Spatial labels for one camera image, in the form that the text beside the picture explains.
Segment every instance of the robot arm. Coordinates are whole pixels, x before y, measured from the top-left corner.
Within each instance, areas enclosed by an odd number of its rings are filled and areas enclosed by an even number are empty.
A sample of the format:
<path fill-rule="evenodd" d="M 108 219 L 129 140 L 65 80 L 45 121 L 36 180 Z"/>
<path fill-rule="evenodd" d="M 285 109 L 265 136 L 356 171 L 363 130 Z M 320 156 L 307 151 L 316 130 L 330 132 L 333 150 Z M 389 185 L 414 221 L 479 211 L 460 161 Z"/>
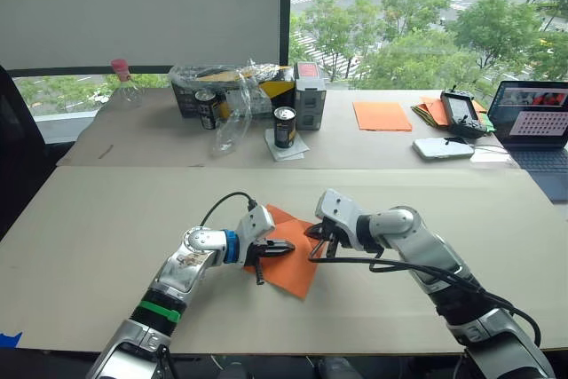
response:
<path fill-rule="evenodd" d="M 260 257 L 294 249 L 287 241 L 267 240 L 275 225 L 264 206 L 256 205 L 235 231 L 196 226 L 185 232 L 177 250 L 163 263 L 129 319 L 122 322 L 100 353 L 88 379 L 154 379 L 169 355 L 171 335 L 190 304 L 206 270 L 222 264 L 254 265 L 263 284 Z"/>
<path fill-rule="evenodd" d="M 337 244 L 377 257 L 384 249 L 394 249 L 405 262 L 437 267 L 479 287 L 468 266 L 426 228 L 414 209 L 400 206 L 369 215 L 351 199 L 328 189 L 319 199 L 316 216 L 323 222 L 312 234 L 317 230 L 317 238 L 329 241 L 327 257 L 335 256 Z M 494 300 L 426 272 L 410 273 L 484 377 L 554 377 L 538 346 Z"/>

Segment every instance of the beige tabletop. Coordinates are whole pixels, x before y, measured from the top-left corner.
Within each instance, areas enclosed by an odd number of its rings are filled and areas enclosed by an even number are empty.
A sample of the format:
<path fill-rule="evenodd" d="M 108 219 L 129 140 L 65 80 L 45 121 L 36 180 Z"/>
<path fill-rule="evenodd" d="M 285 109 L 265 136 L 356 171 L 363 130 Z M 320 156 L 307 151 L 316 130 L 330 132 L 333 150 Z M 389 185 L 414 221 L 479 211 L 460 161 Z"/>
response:
<path fill-rule="evenodd" d="M 113 97 L 83 131 L 69 153 L 59 161 L 67 166 L 184 166 L 288 169 L 406 169 L 511 168 L 508 155 L 477 150 L 472 159 L 426 162 L 411 145 L 418 138 L 447 137 L 445 130 L 424 122 L 410 106 L 421 96 L 439 97 L 440 91 L 328 91 L 321 129 L 300 131 L 310 148 L 302 160 L 275 162 L 265 142 L 271 120 L 254 121 L 235 153 L 213 157 L 214 130 L 204 130 L 199 118 L 184 119 L 171 89 L 150 89 L 142 107 L 121 111 Z M 411 132 L 359 130 L 352 102 L 396 101 L 412 123 Z M 483 137 L 476 144 L 497 145 Z"/>
<path fill-rule="evenodd" d="M 245 190 L 314 221 L 328 187 L 373 212 L 414 207 L 487 289 L 539 322 L 543 348 L 568 346 L 566 223 L 523 170 L 60 167 L 0 241 L 0 332 L 23 332 L 23 348 L 100 351 L 220 196 Z M 228 201 L 208 225 L 233 228 L 243 213 L 242 201 Z M 212 268 L 171 349 L 462 350 L 407 272 L 372 274 L 365 265 L 320 265 L 305 300 L 257 287 L 235 265 Z"/>

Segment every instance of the laptop screen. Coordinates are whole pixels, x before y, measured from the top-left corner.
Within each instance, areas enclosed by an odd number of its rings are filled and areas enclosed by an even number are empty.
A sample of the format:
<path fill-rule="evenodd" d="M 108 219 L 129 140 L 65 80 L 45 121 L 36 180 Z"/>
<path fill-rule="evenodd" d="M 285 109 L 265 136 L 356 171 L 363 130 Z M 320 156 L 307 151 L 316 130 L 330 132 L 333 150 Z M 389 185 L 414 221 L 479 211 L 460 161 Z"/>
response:
<path fill-rule="evenodd" d="M 563 147 L 568 142 L 568 83 L 501 82 L 488 115 L 504 145 Z"/>

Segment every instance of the box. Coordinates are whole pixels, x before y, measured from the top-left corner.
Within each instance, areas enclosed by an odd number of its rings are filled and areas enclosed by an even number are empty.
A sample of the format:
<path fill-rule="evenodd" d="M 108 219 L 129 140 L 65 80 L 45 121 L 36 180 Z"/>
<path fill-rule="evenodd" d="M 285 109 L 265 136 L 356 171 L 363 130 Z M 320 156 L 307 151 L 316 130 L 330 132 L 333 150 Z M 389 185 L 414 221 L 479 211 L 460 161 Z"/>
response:
<path fill-rule="evenodd" d="M 241 82 L 237 70 L 246 79 L 255 78 L 260 91 L 250 91 L 251 112 L 254 116 L 272 116 L 277 107 L 294 105 L 294 70 L 273 64 L 247 67 L 174 66 L 169 73 L 177 105 L 183 117 L 195 117 L 197 104 L 195 92 L 208 88 L 217 95 L 221 119 L 229 117 L 241 97 Z"/>
<path fill-rule="evenodd" d="M 296 78 L 296 128 L 319 130 L 326 102 L 326 83 L 315 62 L 298 62 L 294 65 Z"/>

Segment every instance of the keyboard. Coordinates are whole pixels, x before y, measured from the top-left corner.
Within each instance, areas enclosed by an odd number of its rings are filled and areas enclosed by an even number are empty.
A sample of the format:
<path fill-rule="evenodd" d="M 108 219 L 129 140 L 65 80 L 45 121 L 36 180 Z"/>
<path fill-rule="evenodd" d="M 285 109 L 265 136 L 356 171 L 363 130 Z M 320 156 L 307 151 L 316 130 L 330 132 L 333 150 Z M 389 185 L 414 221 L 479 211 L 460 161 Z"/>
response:
<path fill-rule="evenodd" d="M 511 156 L 518 165 L 529 172 L 568 173 L 568 153 L 556 151 L 514 151 Z"/>

